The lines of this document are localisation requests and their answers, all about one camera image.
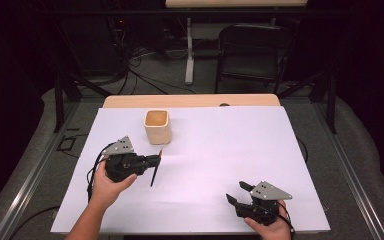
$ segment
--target white sheet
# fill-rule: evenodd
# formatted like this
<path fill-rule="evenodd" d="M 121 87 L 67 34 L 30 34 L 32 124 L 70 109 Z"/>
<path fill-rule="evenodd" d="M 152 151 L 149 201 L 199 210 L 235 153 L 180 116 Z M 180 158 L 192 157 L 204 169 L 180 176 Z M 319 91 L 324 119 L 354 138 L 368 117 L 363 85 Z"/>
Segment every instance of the white sheet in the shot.
<path fill-rule="evenodd" d="M 86 174 L 109 143 L 130 137 L 138 155 L 158 154 L 147 141 L 146 108 L 99 110 L 51 232 L 69 232 L 87 204 Z M 163 145 L 150 187 L 148 169 L 111 206 L 101 226 L 117 234 L 253 233 L 228 193 L 251 203 L 239 181 L 267 181 L 290 193 L 286 200 L 297 231 L 330 230 L 283 107 L 168 108 L 173 138 Z"/>

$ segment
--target hand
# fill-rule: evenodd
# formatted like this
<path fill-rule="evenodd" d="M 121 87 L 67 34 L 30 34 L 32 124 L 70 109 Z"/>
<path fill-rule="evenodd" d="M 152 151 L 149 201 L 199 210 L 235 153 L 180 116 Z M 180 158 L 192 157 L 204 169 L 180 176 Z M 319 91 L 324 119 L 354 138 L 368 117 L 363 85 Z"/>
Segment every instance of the hand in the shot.
<path fill-rule="evenodd" d="M 105 164 L 106 160 L 103 160 L 99 164 L 98 170 L 96 170 L 92 198 L 89 202 L 89 204 L 98 206 L 102 209 L 107 209 L 111 206 L 118 198 L 118 195 L 130 187 L 137 178 L 136 174 L 132 174 L 123 181 L 114 183 L 105 174 Z"/>
<path fill-rule="evenodd" d="M 283 200 L 279 200 L 279 203 L 286 208 L 286 204 Z M 287 214 L 283 207 L 279 206 L 279 214 L 284 218 L 287 218 Z M 280 218 L 277 218 L 276 222 L 270 224 L 269 226 L 264 226 L 254 221 L 251 218 L 245 218 L 246 224 L 248 224 L 252 229 L 254 229 L 264 240 L 290 240 L 291 239 L 291 229 L 288 224 Z"/>

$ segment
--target cup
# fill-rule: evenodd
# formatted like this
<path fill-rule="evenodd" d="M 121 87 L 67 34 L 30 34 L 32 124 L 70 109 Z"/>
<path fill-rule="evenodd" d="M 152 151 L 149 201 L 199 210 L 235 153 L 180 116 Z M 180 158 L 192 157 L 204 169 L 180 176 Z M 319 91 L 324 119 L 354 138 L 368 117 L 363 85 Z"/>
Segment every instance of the cup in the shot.
<path fill-rule="evenodd" d="M 170 117 L 167 110 L 149 110 L 144 125 L 149 143 L 167 144 L 171 141 Z"/>

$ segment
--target table leg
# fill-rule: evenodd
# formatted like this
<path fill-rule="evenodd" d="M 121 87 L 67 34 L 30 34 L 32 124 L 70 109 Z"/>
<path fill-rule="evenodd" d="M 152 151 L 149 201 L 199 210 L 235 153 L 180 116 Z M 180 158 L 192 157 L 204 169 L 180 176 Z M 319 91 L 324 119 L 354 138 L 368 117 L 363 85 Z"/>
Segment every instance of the table leg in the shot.
<path fill-rule="evenodd" d="M 194 59 L 193 59 L 193 49 L 192 49 L 192 24 L 191 24 L 190 18 L 188 18 L 187 34 L 188 34 L 187 36 L 188 37 L 188 60 L 186 64 L 185 84 L 192 85 Z"/>

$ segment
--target black chair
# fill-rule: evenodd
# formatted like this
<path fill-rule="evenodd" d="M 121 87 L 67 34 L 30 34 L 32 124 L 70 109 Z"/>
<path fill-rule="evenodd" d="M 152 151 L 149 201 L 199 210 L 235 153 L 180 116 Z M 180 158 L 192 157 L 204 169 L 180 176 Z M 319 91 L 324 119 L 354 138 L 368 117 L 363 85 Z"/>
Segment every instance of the black chair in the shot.
<path fill-rule="evenodd" d="M 219 34 L 215 93 L 222 78 L 274 84 L 276 94 L 294 33 L 280 26 L 235 24 Z"/>

